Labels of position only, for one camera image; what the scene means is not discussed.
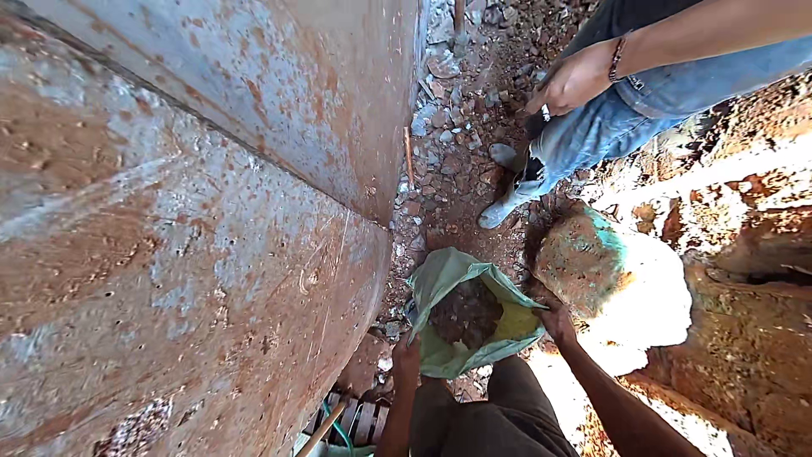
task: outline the person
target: person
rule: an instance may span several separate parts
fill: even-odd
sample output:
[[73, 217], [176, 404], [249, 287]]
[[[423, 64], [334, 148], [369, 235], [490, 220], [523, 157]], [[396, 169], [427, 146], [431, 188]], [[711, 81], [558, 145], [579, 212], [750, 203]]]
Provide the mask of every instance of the person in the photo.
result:
[[495, 228], [577, 169], [629, 155], [694, 113], [803, 72], [810, 34], [807, 0], [605, 0], [534, 90], [524, 170], [479, 225]]
[[[621, 457], [703, 454], [654, 410], [607, 375], [581, 348], [568, 307], [541, 283], [531, 295], [550, 308], [533, 313], [544, 323], [572, 373], [590, 397], [607, 436]], [[420, 339], [402, 337], [392, 351], [395, 398], [376, 457], [533, 455], [574, 457], [550, 400], [533, 371], [511, 355], [494, 363], [488, 400], [457, 403], [445, 380], [423, 376]]]

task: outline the wrist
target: wrist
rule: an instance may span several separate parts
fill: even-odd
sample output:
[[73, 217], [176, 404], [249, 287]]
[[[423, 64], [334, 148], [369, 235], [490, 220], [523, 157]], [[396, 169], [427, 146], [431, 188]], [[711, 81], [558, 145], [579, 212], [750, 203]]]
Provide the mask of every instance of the wrist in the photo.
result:
[[395, 377], [395, 393], [399, 392], [414, 392], [417, 390], [417, 376], [406, 376], [399, 379]]
[[576, 337], [575, 333], [565, 333], [559, 335], [558, 337], [553, 338], [553, 342], [559, 348], [559, 352], [562, 355], [564, 352], [572, 352], [573, 350], [581, 348], [581, 345], [578, 344], [578, 338]]
[[640, 67], [638, 62], [641, 35], [644, 33], [644, 30], [644, 28], [640, 28], [634, 32], [630, 32], [626, 36], [623, 55], [615, 66], [618, 78], [625, 78], [626, 76], [645, 70], [645, 68]]

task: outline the wooden pallet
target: wooden pallet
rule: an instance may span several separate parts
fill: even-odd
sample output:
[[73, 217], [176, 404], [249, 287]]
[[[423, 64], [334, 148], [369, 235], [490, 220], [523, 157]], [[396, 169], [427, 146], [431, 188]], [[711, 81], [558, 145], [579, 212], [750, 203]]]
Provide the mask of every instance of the wooden pallet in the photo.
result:
[[[338, 394], [327, 395], [327, 405], [330, 410], [339, 403], [340, 396]], [[341, 428], [348, 432], [353, 446], [368, 446], [371, 444], [378, 444], [378, 440], [383, 433], [383, 425], [387, 422], [387, 415], [389, 408], [379, 406], [375, 403], [360, 403], [358, 400], [351, 399], [347, 408], [341, 413], [341, 416], [336, 420], [341, 424]], [[310, 418], [307, 427], [302, 430], [306, 435], [312, 435], [322, 424], [322, 421], [327, 417], [324, 410], [318, 409]], [[322, 441], [329, 440], [330, 444], [344, 446], [344, 440], [339, 436], [335, 429], [331, 429]]]

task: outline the wooden stick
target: wooden stick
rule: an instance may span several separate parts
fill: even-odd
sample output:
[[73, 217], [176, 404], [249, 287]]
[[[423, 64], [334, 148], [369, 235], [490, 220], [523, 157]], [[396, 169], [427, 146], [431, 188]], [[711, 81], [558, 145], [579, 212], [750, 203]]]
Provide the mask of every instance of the wooden stick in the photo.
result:
[[330, 427], [333, 426], [333, 422], [341, 416], [341, 413], [344, 411], [344, 408], [347, 407], [347, 400], [341, 400], [338, 405], [333, 408], [333, 412], [324, 419], [321, 425], [319, 425], [318, 429], [316, 429], [316, 433], [310, 437], [309, 440], [304, 444], [304, 447], [301, 448], [299, 452], [296, 453], [296, 457], [306, 457], [307, 454], [310, 454], [310, 451], [313, 450], [314, 447], [321, 441], [322, 437], [330, 430]]
[[454, 1], [454, 34], [461, 37], [465, 33], [465, 0]]
[[408, 189], [414, 190], [414, 171], [412, 170], [412, 135], [408, 127], [404, 127], [404, 143], [406, 143], [406, 172], [408, 173]]

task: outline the bracelet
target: bracelet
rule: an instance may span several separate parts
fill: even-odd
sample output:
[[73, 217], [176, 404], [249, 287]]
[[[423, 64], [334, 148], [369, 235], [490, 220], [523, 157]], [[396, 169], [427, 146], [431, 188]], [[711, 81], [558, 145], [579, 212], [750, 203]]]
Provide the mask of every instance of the bracelet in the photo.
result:
[[620, 37], [620, 40], [617, 42], [617, 47], [615, 48], [615, 54], [611, 57], [611, 67], [609, 67], [609, 82], [612, 84], [619, 83], [623, 78], [617, 77], [617, 64], [620, 63], [620, 57], [623, 55], [623, 48], [626, 47], [626, 40], [628, 39], [628, 33]]

